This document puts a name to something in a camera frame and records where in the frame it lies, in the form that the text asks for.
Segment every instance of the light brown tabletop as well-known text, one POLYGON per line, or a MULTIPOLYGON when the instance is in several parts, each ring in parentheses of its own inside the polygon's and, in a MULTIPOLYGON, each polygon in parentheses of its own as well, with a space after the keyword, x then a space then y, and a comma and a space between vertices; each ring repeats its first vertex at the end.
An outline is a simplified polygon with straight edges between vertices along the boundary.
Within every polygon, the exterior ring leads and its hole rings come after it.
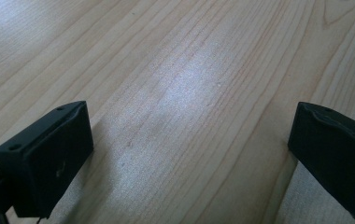
POLYGON ((355 0, 0 0, 0 144, 78 100, 95 151, 40 223, 353 221, 287 141, 299 101, 355 119, 355 0))

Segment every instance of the wooden surface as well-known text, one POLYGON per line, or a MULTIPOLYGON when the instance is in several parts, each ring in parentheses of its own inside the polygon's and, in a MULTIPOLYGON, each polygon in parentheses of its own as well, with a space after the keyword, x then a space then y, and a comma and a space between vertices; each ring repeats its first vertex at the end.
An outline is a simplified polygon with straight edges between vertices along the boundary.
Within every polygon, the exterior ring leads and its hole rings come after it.
POLYGON ((0 0, 0 144, 76 100, 95 152, 41 223, 337 223, 287 141, 299 101, 355 119, 355 0, 0 0))

